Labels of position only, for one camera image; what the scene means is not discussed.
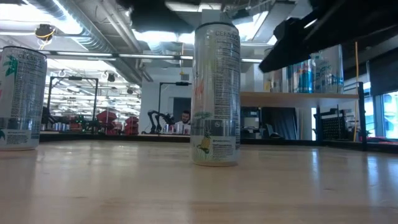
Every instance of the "can lid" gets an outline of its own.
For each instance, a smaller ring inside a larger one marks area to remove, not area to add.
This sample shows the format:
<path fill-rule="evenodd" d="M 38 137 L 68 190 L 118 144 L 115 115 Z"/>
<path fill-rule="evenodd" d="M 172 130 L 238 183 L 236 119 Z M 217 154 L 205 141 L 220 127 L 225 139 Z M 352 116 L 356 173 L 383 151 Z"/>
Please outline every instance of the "can lid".
<path fill-rule="evenodd" d="M 45 54 L 43 54 L 42 52 L 39 52 L 39 51 L 33 50 L 33 49 L 29 49 L 29 48 L 26 48 L 26 47 L 19 47 L 19 46 L 5 46 L 5 47 L 3 47 L 3 49 L 7 49 L 7 48 L 17 48 L 17 49 L 30 50 L 30 51 L 33 51 L 33 52 L 35 52 L 35 53 L 41 54 L 41 55 L 43 55 L 45 58 L 47 58 L 47 56 L 46 56 Z"/>
<path fill-rule="evenodd" d="M 234 27 L 237 30 L 237 32 L 239 33 L 238 28 L 236 28 L 236 26 L 234 26 L 234 24 L 230 24 L 230 23 L 227 23 L 227 22 L 207 22 L 207 23 L 204 23 L 204 24 L 198 26 L 198 28 L 195 29 L 195 32 L 198 29 L 202 28 L 202 27 L 210 26 L 210 25 L 227 25 L 227 26 L 230 26 L 230 27 Z"/>

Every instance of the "man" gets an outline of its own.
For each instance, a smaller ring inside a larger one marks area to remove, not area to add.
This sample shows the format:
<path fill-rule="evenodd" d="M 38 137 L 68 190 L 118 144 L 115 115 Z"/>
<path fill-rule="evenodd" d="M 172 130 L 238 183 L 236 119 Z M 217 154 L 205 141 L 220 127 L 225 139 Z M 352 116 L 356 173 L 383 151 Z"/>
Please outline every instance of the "man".
<path fill-rule="evenodd" d="M 190 134 L 191 132 L 191 112 L 183 111 L 181 121 L 175 123 L 174 130 L 177 134 Z"/>

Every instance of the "blue can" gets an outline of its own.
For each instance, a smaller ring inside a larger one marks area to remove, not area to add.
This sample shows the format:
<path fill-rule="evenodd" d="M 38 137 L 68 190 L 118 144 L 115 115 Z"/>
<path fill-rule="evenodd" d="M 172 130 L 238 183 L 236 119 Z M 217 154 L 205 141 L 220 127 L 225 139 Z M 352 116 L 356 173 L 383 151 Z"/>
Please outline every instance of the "blue can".
<path fill-rule="evenodd" d="M 311 60 L 296 63 L 289 67 L 287 74 L 290 93 L 313 93 Z"/>

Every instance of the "light wood tabletop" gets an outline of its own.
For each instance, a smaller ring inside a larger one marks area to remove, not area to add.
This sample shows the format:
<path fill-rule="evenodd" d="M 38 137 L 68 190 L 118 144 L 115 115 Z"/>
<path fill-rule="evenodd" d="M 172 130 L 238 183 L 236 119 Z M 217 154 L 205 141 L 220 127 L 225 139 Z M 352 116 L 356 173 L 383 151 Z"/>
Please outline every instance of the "light wood tabletop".
<path fill-rule="evenodd" d="M 196 166 L 185 143 L 0 152 L 0 223 L 398 223 L 395 155 L 242 149 L 235 167 Z"/>

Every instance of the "exposed ductwork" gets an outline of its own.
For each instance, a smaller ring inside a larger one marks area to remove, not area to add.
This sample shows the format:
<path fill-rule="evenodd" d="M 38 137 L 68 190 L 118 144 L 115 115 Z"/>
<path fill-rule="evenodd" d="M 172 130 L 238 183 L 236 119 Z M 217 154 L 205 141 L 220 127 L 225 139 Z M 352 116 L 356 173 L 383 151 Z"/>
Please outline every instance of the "exposed ductwork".
<path fill-rule="evenodd" d="M 67 21 L 72 18 L 83 29 L 83 37 L 75 37 L 78 42 L 90 52 L 111 53 L 116 49 L 108 42 L 104 35 L 87 18 L 80 8 L 71 0 L 27 0 L 27 2 L 44 13 L 50 14 L 59 21 Z M 132 63 L 129 66 L 123 59 L 117 58 L 115 61 L 107 62 L 119 70 L 127 82 L 141 85 L 142 72 L 137 70 Z"/>

